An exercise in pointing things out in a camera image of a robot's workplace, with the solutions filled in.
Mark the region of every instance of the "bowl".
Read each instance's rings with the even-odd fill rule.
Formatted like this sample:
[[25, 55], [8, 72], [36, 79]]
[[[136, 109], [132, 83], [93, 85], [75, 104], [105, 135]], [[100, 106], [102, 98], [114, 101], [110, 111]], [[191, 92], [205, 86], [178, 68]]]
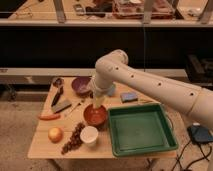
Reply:
[[86, 126], [82, 129], [80, 134], [81, 141], [88, 147], [96, 145], [98, 139], [98, 130], [93, 126]]
[[89, 94], [91, 92], [91, 89], [88, 87], [90, 79], [90, 77], [86, 76], [76, 77], [72, 81], [72, 89], [80, 96]]
[[87, 106], [84, 110], [84, 119], [88, 125], [100, 128], [108, 118], [107, 110], [104, 106], [93, 108], [93, 104]]

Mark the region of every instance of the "green tray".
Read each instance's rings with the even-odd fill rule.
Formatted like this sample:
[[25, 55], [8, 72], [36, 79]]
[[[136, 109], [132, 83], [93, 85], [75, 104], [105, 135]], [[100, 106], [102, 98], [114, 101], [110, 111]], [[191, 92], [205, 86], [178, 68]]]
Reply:
[[110, 108], [108, 114], [112, 150], [115, 156], [178, 148], [160, 104]]

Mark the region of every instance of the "blue object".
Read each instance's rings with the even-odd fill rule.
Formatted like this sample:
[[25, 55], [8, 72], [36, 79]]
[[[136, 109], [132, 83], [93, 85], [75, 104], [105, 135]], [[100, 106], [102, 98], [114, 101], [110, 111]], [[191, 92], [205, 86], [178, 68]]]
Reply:
[[137, 101], [137, 100], [138, 100], [138, 96], [135, 92], [121, 93], [121, 101], [123, 103]]

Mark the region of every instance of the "cable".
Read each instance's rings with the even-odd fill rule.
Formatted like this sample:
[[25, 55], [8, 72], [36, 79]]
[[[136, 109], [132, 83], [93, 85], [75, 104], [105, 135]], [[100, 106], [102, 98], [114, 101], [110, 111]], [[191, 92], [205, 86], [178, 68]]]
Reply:
[[182, 155], [183, 155], [183, 152], [185, 151], [186, 147], [187, 147], [191, 142], [192, 142], [192, 141], [189, 140], [189, 141], [186, 143], [186, 145], [183, 147], [183, 149], [182, 149], [182, 151], [181, 151], [181, 153], [180, 153], [180, 156], [177, 155], [177, 158], [176, 158], [177, 160], [176, 160], [174, 166], [172, 167], [171, 171], [174, 171], [175, 167], [176, 167], [177, 164], [180, 162], [180, 159], [181, 159], [181, 157], [182, 157]]
[[203, 157], [205, 157], [205, 159], [209, 162], [209, 159], [207, 158], [207, 156], [206, 156], [206, 155], [204, 154], [204, 152], [203, 152], [203, 149], [202, 149], [201, 144], [198, 144], [198, 147], [199, 147], [201, 153], [203, 154]]
[[209, 157], [210, 154], [211, 154], [211, 152], [212, 152], [212, 147], [209, 146], [209, 152], [208, 152], [208, 154], [207, 154], [207, 155], [204, 155], [204, 157], [201, 157], [201, 158], [199, 158], [199, 159], [196, 159], [196, 160], [190, 162], [190, 163], [187, 165], [186, 169], [184, 169], [184, 171], [188, 170], [194, 163], [197, 163], [197, 162], [199, 162], [199, 161], [201, 161], [201, 160], [203, 160], [203, 159]]

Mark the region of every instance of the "red item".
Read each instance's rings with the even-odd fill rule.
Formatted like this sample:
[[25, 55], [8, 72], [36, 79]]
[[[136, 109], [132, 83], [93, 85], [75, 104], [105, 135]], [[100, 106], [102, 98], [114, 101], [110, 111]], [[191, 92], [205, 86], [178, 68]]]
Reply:
[[99, 127], [105, 123], [107, 118], [107, 110], [104, 106], [93, 108], [93, 105], [90, 104], [84, 110], [84, 119], [91, 126]]

